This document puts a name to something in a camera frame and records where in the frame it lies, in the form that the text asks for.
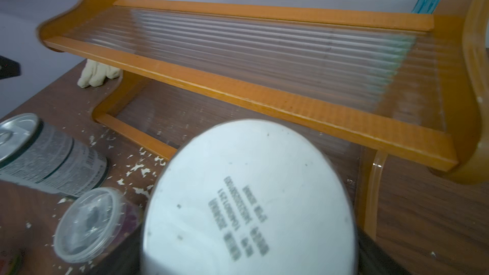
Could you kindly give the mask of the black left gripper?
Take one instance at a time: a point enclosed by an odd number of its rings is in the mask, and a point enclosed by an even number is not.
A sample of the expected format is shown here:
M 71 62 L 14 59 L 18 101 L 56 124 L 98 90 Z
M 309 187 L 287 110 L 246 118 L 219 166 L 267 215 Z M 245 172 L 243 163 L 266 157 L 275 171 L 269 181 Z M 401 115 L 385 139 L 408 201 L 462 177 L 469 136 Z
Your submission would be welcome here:
M 0 56 L 0 79 L 14 78 L 21 75 L 20 64 L 9 58 Z

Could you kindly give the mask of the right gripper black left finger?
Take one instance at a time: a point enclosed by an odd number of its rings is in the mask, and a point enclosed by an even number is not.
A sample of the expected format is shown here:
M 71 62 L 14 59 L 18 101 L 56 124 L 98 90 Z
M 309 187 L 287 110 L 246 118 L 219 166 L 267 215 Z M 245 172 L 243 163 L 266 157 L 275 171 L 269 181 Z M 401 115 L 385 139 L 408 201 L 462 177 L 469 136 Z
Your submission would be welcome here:
M 136 229 L 87 274 L 141 274 L 141 231 Z

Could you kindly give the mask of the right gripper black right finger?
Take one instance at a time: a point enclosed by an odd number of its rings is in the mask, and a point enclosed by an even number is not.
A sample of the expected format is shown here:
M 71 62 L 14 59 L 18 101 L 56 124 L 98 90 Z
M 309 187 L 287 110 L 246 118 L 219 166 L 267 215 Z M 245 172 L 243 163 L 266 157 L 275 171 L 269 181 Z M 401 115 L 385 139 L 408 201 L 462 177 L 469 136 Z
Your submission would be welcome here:
M 404 267 L 389 256 L 362 229 L 357 229 L 359 242 L 359 274 L 410 275 Z

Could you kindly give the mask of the green label tin can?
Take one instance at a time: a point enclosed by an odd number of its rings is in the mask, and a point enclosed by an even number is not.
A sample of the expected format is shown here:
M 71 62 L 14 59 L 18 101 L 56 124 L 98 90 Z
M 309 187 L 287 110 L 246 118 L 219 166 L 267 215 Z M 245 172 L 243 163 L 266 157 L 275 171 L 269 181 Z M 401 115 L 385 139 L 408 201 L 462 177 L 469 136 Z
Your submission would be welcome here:
M 80 197 L 102 184 L 108 159 L 34 113 L 1 122 L 1 180 Z

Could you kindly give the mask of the white lid Ideal can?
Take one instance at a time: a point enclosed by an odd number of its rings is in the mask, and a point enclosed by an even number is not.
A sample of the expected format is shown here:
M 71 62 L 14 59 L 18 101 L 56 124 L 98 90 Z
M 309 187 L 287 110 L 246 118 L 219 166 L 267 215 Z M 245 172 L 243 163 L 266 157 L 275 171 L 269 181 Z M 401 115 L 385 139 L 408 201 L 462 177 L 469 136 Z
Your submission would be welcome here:
M 219 124 L 181 147 L 146 209 L 142 274 L 356 274 L 357 226 L 331 161 L 281 124 Z

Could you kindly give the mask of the wooden three-tier shelf rack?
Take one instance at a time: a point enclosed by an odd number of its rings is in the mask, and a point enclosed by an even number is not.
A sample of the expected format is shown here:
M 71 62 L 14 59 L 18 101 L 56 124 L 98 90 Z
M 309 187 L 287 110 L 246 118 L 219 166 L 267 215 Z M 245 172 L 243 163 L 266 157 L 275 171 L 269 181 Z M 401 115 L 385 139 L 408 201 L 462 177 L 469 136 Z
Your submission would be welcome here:
M 390 155 L 487 181 L 487 24 L 488 0 L 441 0 L 432 14 L 79 0 L 36 34 L 120 68 L 92 118 L 165 159 L 176 149 L 117 118 L 150 80 L 362 145 L 355 213 L 374 237 Z

